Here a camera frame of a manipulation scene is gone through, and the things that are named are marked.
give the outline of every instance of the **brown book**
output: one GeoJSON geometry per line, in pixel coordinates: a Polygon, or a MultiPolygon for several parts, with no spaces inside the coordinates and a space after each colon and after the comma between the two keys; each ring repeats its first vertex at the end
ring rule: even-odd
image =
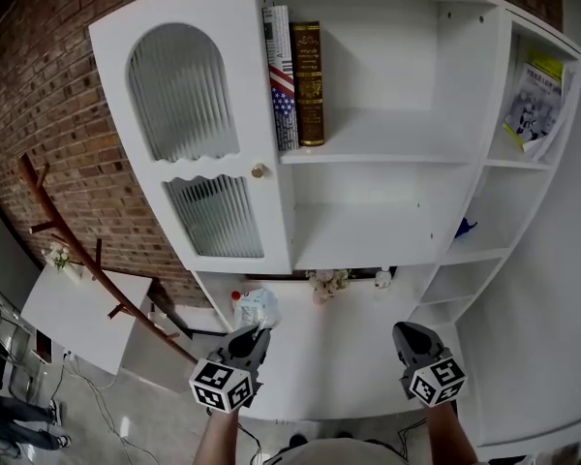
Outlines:
{"type": "Polygon", "coordinates": [[[299,124],[299,144],[325,143],[322,126],[321,25],[294,22],[290,25],[295,66],[295,101],[299,124]]]}

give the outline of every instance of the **white bookshelf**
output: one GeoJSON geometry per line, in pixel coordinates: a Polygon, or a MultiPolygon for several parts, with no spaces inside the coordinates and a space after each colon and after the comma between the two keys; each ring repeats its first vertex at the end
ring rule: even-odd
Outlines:
{"type": "Polygon", "coordinates": [[[90,31],[143,191],[227,328],[244,273],[393,265],[411,307],[392,322],[454,323],[530,225],[580,89],[581,50],[501,0],[137,0],[90,31]],[[321,147],[277,150],[260,22],[276,4],[321,23],[321,147]],[[528,47],[577,71],[537,161],[502,129],[528,47]],[[463,217],[478,225],[454,238],[463,217]]]}

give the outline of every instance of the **glass panel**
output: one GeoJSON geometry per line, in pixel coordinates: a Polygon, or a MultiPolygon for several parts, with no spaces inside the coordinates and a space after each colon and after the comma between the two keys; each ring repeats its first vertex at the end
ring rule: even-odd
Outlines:
{"type": "Polygon", "coordinates": [[[165,24],[144,36],[129,82],[155,160],[239,152],[222,55],[197,28],[165,24]]]}
{"type": "Polygon", "coordinates": [[[244,177],[174,179],[165,184],[199,255],[264,257],[244,177]]]}

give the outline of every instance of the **cabinet door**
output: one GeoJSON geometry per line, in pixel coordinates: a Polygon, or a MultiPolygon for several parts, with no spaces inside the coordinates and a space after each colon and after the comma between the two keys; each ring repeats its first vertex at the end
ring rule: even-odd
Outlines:
{"type": "Polygon", "coordinates": [[[289,272],[259,0],[137,0],[90,34],[118,134],[183,264],[289,272]]]}

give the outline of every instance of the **white wall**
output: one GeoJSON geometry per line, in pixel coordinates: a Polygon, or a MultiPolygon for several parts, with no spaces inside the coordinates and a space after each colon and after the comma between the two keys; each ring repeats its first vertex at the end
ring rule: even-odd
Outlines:
{"type": "MultiPolygon", "coordinates": [[[[581,46],[581,0],[564,5],[565,34],[581,46]]],[[[540,211],[458,327],[480,387],[479,443],[527,439],[581,419],[581,99],[540,211]]],[[[533,446],[560,446],[572,438],[566,434],[533,446]]]]}

